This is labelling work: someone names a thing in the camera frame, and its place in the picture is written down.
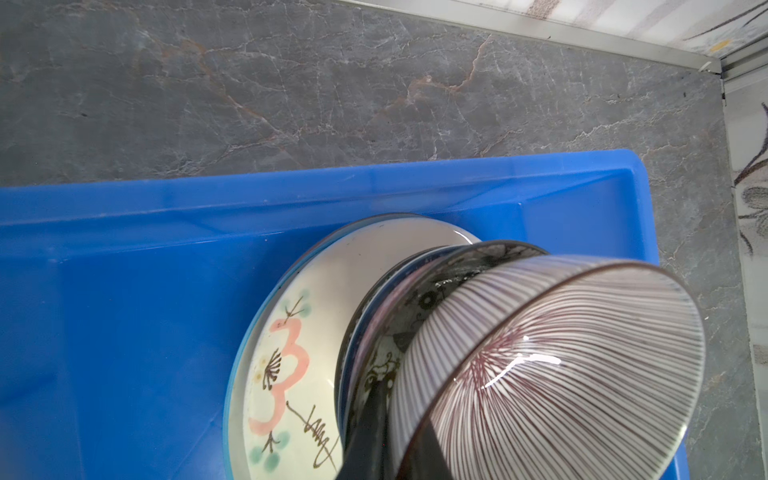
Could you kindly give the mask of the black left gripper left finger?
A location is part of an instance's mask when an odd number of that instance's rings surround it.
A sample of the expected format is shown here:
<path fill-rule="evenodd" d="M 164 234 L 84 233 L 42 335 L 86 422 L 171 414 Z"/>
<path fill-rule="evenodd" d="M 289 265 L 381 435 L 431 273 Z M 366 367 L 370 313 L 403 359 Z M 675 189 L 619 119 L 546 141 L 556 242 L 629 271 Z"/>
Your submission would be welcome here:
<path fill-rule="evenodd" d="M 376 383 L 361 412 L 337 479 L 382 479 L 386 454 L 387 385 Z"/>

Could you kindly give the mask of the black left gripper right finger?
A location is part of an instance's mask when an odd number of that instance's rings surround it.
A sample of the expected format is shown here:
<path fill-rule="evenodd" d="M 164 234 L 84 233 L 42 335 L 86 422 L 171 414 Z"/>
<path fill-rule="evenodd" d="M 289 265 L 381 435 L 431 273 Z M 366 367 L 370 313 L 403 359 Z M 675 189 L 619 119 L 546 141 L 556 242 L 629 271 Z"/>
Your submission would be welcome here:
<path fill-rule="evenodd" d="M 401 463 L 401 478 L 411 480 L 452 480 L 429 415 L 425 416 Z"/>

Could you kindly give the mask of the cream floral plate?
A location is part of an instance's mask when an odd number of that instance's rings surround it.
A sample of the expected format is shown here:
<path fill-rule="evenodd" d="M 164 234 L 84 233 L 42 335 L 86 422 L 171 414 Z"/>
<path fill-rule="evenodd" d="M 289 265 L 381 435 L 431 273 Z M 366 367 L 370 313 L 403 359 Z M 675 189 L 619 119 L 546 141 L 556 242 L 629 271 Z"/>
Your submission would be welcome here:
<path fill-rule="evenodd" d="M 392 266 L 418 252 L 478 242 L 453 224 L 414 214 L 348 224 L 307 251 L 260 310 L 248 367 L 242 433 L 249 479 L 333 479 L 343 464 L 334 387 L 352 315 Z"/>

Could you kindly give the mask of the watermelon pattern white plate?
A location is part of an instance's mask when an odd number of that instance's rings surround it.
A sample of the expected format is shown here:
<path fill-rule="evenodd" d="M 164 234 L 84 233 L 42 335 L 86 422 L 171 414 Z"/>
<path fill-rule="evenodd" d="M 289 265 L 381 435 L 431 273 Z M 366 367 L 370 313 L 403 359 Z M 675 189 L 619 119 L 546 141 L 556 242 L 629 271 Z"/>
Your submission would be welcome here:
<path fill-rule="evenodd" d="M 249 479 L 249 468 L 242 433 L 244 391 L 253 348 L 259 338 L 263 310 L 257 312 L 245 331 L 231 369 L 223 412 L 223 453 L 227 479 Z"/>

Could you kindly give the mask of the blue floral bowl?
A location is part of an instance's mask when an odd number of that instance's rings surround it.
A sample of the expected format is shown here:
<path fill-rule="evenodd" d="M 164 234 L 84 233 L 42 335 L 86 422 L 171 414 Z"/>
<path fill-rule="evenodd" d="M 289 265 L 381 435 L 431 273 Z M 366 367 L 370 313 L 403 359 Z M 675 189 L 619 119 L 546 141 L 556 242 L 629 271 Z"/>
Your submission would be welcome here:
<path fill-rule="evenodd" d="M 369 314 L 367 313 L 369 305 L 371 302 L 374 302 L 374 309 L 377 309 L 378 305 L 382 303 L 382 300 L 378 298 L 386 298 L 399 283 L 403 282 L 418 268 L 458 248 L 460 248 L 460 245 L 433 247 L 401 260 L 380 276 L 361 300 L 351 317 L 339 350 L 334 387 L 336 420 L 339 429 L 342 429 L 342 424 L 344 423 L 346 398 L 350 387 L 355 357 L 361 338 L 370 323 Z"/>

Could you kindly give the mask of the red bowl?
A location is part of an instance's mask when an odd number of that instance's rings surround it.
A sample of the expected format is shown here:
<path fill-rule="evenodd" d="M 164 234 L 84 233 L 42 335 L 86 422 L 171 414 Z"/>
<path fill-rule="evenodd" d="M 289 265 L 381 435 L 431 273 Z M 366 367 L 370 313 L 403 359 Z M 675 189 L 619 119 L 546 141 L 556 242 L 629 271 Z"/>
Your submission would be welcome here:
<path fill-rule="evenodd" d="M 658 479 L 705 369 L 701 311 L 646 262 L 544 255 L 465 282 L 393 387 L 393 475 L 429 415 L 453 479 Z"/>

